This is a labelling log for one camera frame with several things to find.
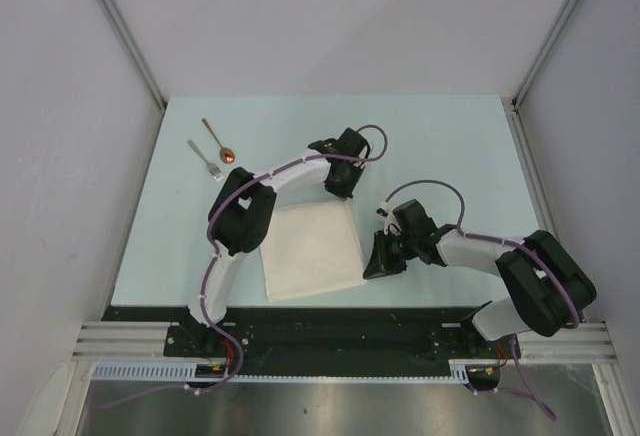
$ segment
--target spoon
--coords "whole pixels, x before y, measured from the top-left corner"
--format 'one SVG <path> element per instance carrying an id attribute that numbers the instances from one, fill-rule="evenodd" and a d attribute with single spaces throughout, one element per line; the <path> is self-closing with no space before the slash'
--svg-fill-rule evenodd
<path id="1" fill-rule="evenodd" d="M 209 122 L 206 119 L 202 118 L 202 124 L 207 127 L 207 129 L 211 133 L 211 136 L 213 136 L 213 139 L 215 139 L 216 143 L 218 143 L 218 146 L 220 146 L 220 159 L 222 160 L 222 162 L 226 164 L 233 163 L 236 160 L 236 155 L 233 154 L 233 151 L 222 145 L 222 143 L 216 136 L 216 133 L 213 132 L 213 129 L 211 129 L 211 126 L 209 126 Z"/>

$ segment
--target light blue table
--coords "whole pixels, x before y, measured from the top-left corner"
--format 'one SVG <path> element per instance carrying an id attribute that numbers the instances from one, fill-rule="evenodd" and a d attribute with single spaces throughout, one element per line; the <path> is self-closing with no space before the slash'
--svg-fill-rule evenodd
<path id="1" fill-rule="evenodd" d="M 201 123 L 206 117 L 237 162 L 223 165 Z M 220 188 L 187 146 L 193 139 L 226 174 L 238 165 L 269 169 L 297 156 L 318 139 L 337 138 L 347 126 L 376 123 L 389 135 L 385 158 L 371 163 L 351 208 L 368 260 L 382 220 L 375 210 L 396 186 L 417 178 L 442 179 L 467 200 L 465 227 L 496 235 L 537 228 L 533 207 L 497 96 L 373 96 L 274 98 L 174 98 L 170 101 L 111 304 L 184 306 L 198 291 L 211 248 L 207 213 Z M 375 131 L 365 136 L 382 147 Z M 331 198 L 311 188 L 280 205 Z M 458 202 L 439 187 L 419 186 L 392 201 L 422 202 L 438 225 L 454 222 Z M 332 293 L 278 303 L 266 299 L 259 251 L 251 253 L 231 291 L 230 306 L 411 307 L 478 305 L 506 290 L 495 277 L 462 268 L 409 263 L 402 275 Z"/>

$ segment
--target purple cable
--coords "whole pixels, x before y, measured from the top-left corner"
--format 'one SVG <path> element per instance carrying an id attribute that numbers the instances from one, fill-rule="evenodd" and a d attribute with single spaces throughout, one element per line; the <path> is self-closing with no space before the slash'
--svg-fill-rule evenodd
<path id="1" fill-rule="evenodd" d="M 299 164 L 304 164 L 305 161 L 314 161 L 316 159 L 340 159 L 340 160 L 343 160 L 343 161 L 352 161 L 352 162 L 357 162 L 357 163 L 370 163 L 370 162 L 379 161 L 380 159 L 382 159 L 382 157 L 387 152 L 387 148 L 389 146 L 389 138 L 387 137 L 387 133 L 385 133 L 384 130 L 380 126 L 378 126 L 376 124 L 367 124 L 365 126 L 362 126 L 361 128 L 358 128 L 357 131 L 360 132 L 360 131 L 362 131 L 364 129 L 375 129 L 378 132 L 380 132 L 380 134 L 382 135 L 382 138 L 384 139 L 384 146 L 382 148 L 382 151 L 375 158 L 358 158 L 358 157 L 355 157 L 355 156 L 342 156 L 342 155 L 339 155 L 339 154 L 317 154 L 317 155 L 309 156 L 308 158 L 305 158 L 305 159 L 300 158 L 300 159 L 296 159 L 295 161 L 291 161 L 291 162 L 289 162 L 287 164 L 284 164 L 284 165 L 274 169 L 271 173 L 263 174 L 261 176 L 258 176 L 256 178 L 252 179 L 251 181 L 248 181 L 247 183 L 243 184 L 238 189 L 236 189 L 233 193 L 231 193 L 231 195 L 220 204 L 220 206 L 218 207 L 216 212 L 213 214 L 213 216 L 209 220 L 209 225 L 207 227 L 207 240 L 213 246 L 216 254 L 220 254 L 220 248 L 218 247 L 218 244 L 215 242 L 215 240 L 213 238 L 211 238 L 211 236 L 210 236 L 211 229 L 215 225 L 218 217 L 220 217 L 220 214 L 222 213 L 222 211 L 224 211 L 224 209 L 227 206 L 229 206 L 229 204 L 231 204 L 231 202 L 233 202 L 244 191 L 246 191 L 248 188 L 250 188 L 254 184 L 258 184 L 259 182 L 264 181 L 265 179 L 268 179 L 268 178 L 272 177 L 273 175 L 280 174 L 280 173 L 282 173 L 282 172 L 284 172 L 284 171 L 286 171 L 288 169 L 291 169 L 294 166 L 297 166 Z M 212 272 L 213 267 L 214 267 L 214 265 L 215 265 L 217 260 L 218 260 L 218 257 L 215 256 L 209 262 L 209 266 L 207 267 L 207 270 L 205 271 L 204 278 L 202 280 L 202 285 L 200 286 L 200 294 L 201 295 L 204 295 L 204 293 L 205 293 L 205 289 L 207 287 L 207 282 L 209 281 L 209 276 L 211 275 L 211 272 Z M 211 328 L 214 331 L 216 331 L 218 334 L 220 334 L 224 338 L 227 338 L 229 341 L 231 341 L 231 343 L 238 350 L 238 362 L 236 364 L 235 369 L 231 373 L 229 373 L 224 379 L 222 379 L 219 382 L 217 382 L 214 386 L 211 386 L 209 388 L 200 389 L 199 391 L 198 390 L 193 390 L 194 393 L 196 391 L 198 391 L 197 394 L 205 394 L 205 393 L 210 393 L 212 391 L 215 391 L 216 389 L 224 386 L 225 384 L 227 384 L 229 382 L 229 380 L 231 380 L 233 377 L 235 377 L 240 372 L 240 370 L 242 369 L 242 365 L 244 363 L 244 351 L 243 351 L 242 346 L 240 345 L 240 343 L 238 342 L 237 339 L 235 339 L 232 335 L 230 335 L 229 333 L 227 333 L 223 329 L 219 328 L 211 320 L 211 317 L 209 316 L 209 313 L 207 312 L 206 305 L 204 304 L 204 298 L 200 299 L 200 310 L 202 311 L 202 315 L 204 316 L 204 319 L 207 322 L 207 324 L 209 324 L 209 326 L 211 326 Z M 157 386 L 157 387 L 154 387 L 154 388 L 147 389 L 145 391 L 141 391 L 141 392 L 136 393 L 136 394 L 132 394 L 131 396 L 127 396 L 127 397 L 124 397 L 124 398 L 121 398 L 121 399 L 117 399 L 115 401 L 111 401 L 111 402 L 106 403 L 106 404 L 98 405 L 97 408 L 100 408 L 100 409 L 112 408 L 114 406 L 118 406 L 120 404 L 136 400 L 136 399 L 141 398 L 143 396 L 147 396 L 149 394 L 153 394 L 153 393 L 156 393 L 156 392 L 159 392 L 159 391 L 164 391 L 165 389 L 178 389 L 178 388 L 184 389 L 184 385 L 182 385 L 182 384 L 166 384 L 166 385 L 163 385 L 163 386 Z"/>
<path id="2" fill-rule="evenodd" d="M 556 413 L 544 401 L 540 399 L 540 397 L 535 393 L 535 391 L 533 391 L 533 389 L 531 389 L 531 386 L 529 385 L 529 381 L 527 380 L 527 377 L 524 374 L 524 370 L 522 369 L 522 366 L 520 365 L 520 361 L 518 360 L 518 355 L 516 354 L 516 335 L 515 334 L 511 336 L 511 339 L 509 340 L 509 345 L 511 346 L 511 357 L 513 358 L 513 362 L 516 365 L 516 369 L 518 370 L 520 379 L 522 379 L 522 382 L 524 383 L 525 387 L 529 392 L 527 393 L 526 391 L 523 391 L 517 388 L 496 388 L 495 390 L 488 389 L 488 390 L 478 391 L 476 388 L 473 387 L 471 383 L 467 383 L 467 388 L 473 391 L 474 395 L 476 393 L 478 394 L 507 393 L 507 394 L 515 394 L 516 396 L 522 396 L 524 398 L 528 398 L 538 405 L 540 410 L 544 413 L 544 415 L 547 418 L 549 418 L 551 421 L 556 421 L 558 419 L 558 417 L 556 416 Z"/>
<path id="3" fill-rule="evenodd" d="M 460 193 L 460 191 L 458 191 L 458 189 L 456 189 L 454 186 L 450 185 L 449 183 L 445 183 L 444 181 L 439 181 L 437 179 L 420 179 L 416 181 L 411 181 L 409 183 L 405 183 L 402 186 L 394 189 L 391 192 L 391 194 L 387 196 L 387 199 L 385 199 L 385 202 L 388 203 L 391 200 L 391 198 L 393 198 L 396 194 L 398 194 L 403 189 L 408 188 L 409 186 L 415 186 L 417 184 L 437 184 L 439 186 L 444 186 L 445 188 L 448 188 L 455 193 L 455 195 L 460 200 L 460 215 L 458 216 L 458 221 L 456 222 L 456 230 L 458 231 L 458 234 L 460 234 L 460 236 L 462 236 L 463 238 L 475 239 L 478 241 L 489 241 L 491 243 L 498 243 L 498 244 L 503 244 L 505 246 L 511 246 L 512 248 L 516 248 L 519 251 L 522 251 L 523 253 L 525 253 L 527 256 L 529 256 L 538 265 L 538 267 L 542 271 L 544 271 L 547 274 L 547 276 L 549 276 L 549 279 L 551 280 L 555 288 L 558 290 L 558 292 L 560 293 L 560 296 L 562 296 L 562 299 L 564 300 L 567 307 L 569 308 L 569 312 L 571 313 L 571 320 L 572 320 L 572 324 L 569 327 L 570 328 L 578 327 L 578 325 L 580 324 L 580 316 L 578 315 L 578 310 L 573 304 L 573 301 L 571 301 L 569 294 L 567 294 L 567 291 L 564 289 L 564 287 L 562 286 L 562 283 L 560 283 L 557 276 L 553 273 L 553 271 L 551 271 L 551 268 L 549 268 L 549 266 L 547 266 L 544 263 L 544 261 L 542 261 L 542 259 L 540 259 L 540 257 L 535 252 L 531 251 L 529 248 L 527 248 L 523 244 L 520 244 L 516 241 L 497 238 L 495 236 L 488 236 L 484 234 L 467 233 L 462 229 L 462 220 L 464 218 L 464 213 L 466 211 L 466 205 L 465 205 L 464 197 L 462 196 L 462 193 Z"/>
<path id="4" fill-rule="evenodd" d="M 340 159 L 342 161 L 351 161 L 356 163 L 371 163 L 371 162 L 379 161 L 380 159 L 382 159 L 382 157 L 387 152 L 387 148 L 389 146 L 389 139 L 387 138 L 387 133 L 385 133 L 380 126 L 377 126 L 375 124 L 367 124 L 365 126 L 362 126 L 361 128 L 358 128 L 358 132 L 362 131 L 363 129 L 375 129 L 380 132 L 380 134 L 382 135 L 382 138 L 384 139 L 384 146 L 382 148 L 382 151 L 380 151 L 380 154 L 375 158 L 358 158 L 355 156 L 342 156 L 340 154 L 316 154 L 313 156 L 309 156 L 304 160 L 300 158 L 300 159 L 296 159 L 295 161 L 291 161 L 287 164 L 284 164 L 279 168 L 274 169 L 271 173 L 263 174 L 261 176 L 258 176 L 246 182 L 245 184 L 240 186 L 238 189 L 236 189 L 233 193 L 231 193 L 231 195 L 227 199 L 225 199 L 222 202 L 222 204 L 220 204 L 216 212 L 213 213 L 213 216 L 209 220 L 209 226 L 207 227 L 207 239 L 214 246 L 214 248 L 216 248 L 216 252 L 217 252 L 217 246 L 216 246 L 215 240 L 211 237 L 211 233 L 212 233 L 211 230 L 215 226 L 216 221 L 218 220 L 218 217 L 220 217 L 220 214 L 222 213 L 222 211 L 224 211 L 227 208 L 227 206 L 231 204 L 231 202 L 236 200 L 243 192 L 245 192 L 248 188 L 250 188 L 254 184 L 262 182 L 265 179 L 269 179 L 272 175 L 275 176 L 276 174 L 280 174 L 286 171 L 287 169 L 293 168 L 294 166 L 297 166 L 299 164 L 304 164 L 305 161 L 314 161 L 316 159 Z"/>
<path id="5" fill-rule="evenodd" d="M 520 244 L 520 243 L 518 243 L 516 241 L 511 241 L 511 240 L 508 240 L 508 239 L 501 239 L 501 238 L 497 238 L 495 236 L 488 236 L 488 235 L 484 235 L 484 234 L 466 233 L 462 229 L 462 220 L 464 218 L 466 205 L 465 205 L 464 197 L 462 196 L 462 193 L 460 191 L 458 191 L 458 189 L 455 188 L 454 186 L 452 186 L 451 184 L 445 183 L 444 181 L 439 181 L 437 179 L 420 179 L 420 180 L 416 180 L 416 181 L 410 181 L 410 182 L 405 183 L 402 186 L 399 186 L 398 188 L 394 189 L 391 192 L 391 194 L 389 194 L 389 196 L 387 196 L 387 198 L 385 199 L 385 202 L 388 203 L 391 200 L 391 198 L 393 198 L 396 194 L 398 194 L 403 189 L 408 188 L 410 186 L 415 186 L 417 184 L 436 184 L 438 186 L 444 186 L 445 188 L 448 188 L 448 189 L 450 189 L 451 191 L 453 191 L 455 193 L 455 195 L 460 200 L 460 215 L 458 216 L 458 221 L 456 222 L 456 230 L 458 231 L 458 234 L 460 234 L 460 236 L 462 236 L 463 238 L 475 239 L 475 240 L 479 240 L 479 241 L 489 241 L 489 242 L 492 242 L 492 243 L 498 243 L 498 244 L 503 244 L 503 245 L 506 245 L 506 246 L 511 246 L 513 248 L 518 249 L 519 251 L 522 251 L 527 256 L 529 256 L 538 265 L 538 267 L 547 274 L 547 276 L 549 277 L 549 279 L 551 280 L 551 282 L 556 287 L 556 289 L 558 290 L 558 292 L 560 293 L 560 295 L 564 299 L 565 303 L 567 304 L 567 307 L 569 308 L 569 311 L 571 312 L 571 319 L 572 319 L 572 324 L 571 324 L 570 327 L 571 328 L 577 328 L 578 327 L 578 325 L 580 324 L 580 317 L 578 315 L 578 311 L 576 310 L 575 305 L 573 304 L 573 301 L 571 301 L 571 298 L 569 297 L 569 295 L 567 294 L 566 290 L 564 289 L 564 287 L 562 286 L 562 284 L 560 283 L 560 281 L 558 280 L 556 275 L 553 273 L 553 271 L 551 271 L 551 269 L 544 263 L 544 261 L 542 261 L 542 259 L 540 259 L 540 257 L 535 252 L 531 251 L 529 248 L 527 248 L 526 246 L 524 246 L 524 245 L 522 245 L 522 244 Z M 553 412 L 553 410 L 547 404 L 545 404 L 538 397 L 538 395 L 535 393 L 535 391 L 533 391 L 531 385 L 529 384 L 529 381 L 527 380 L 527 377 L 524 374 L 522 366 L 520 365 L 520 361 L 518 360 L 518 355 L 516 354 L 516 351 L 515 351 L 515 345 L 516 345 L 516 336 L 515 336 L 515 334 L 511 336 L 510 345 L 511 345 L 511 355 L 512 355 L 513 361 L 514 361 L 514 363 L 516 365 L 516 369 L 518 370 L 518 374 L 520 375 L 520 378 L 522 379 L 522 383 L 525 385 L 525 387 L 527 388 L 527 390 L 529 392 L 527 393 L 526 391 L 522 391 L 521 389 L 516 389 L 516 388 L 499 388 L 497 391 L 476 391 L 473 388 L 473 386 L 471 386 L 471 384 L 468 385 L 469 388 L 472 389 L 475 392 L 478 392 L 478 393 L 501 392 L 501 393 L 516 394 L 518 396 L 524 396 L 524 397 L 529 398 L 532 401 L 534 401 L 540 407 L 542 412 L 549 419 L 551 419 L 552 421 L 555 421 L 557 419 L 556 414 Z"/>

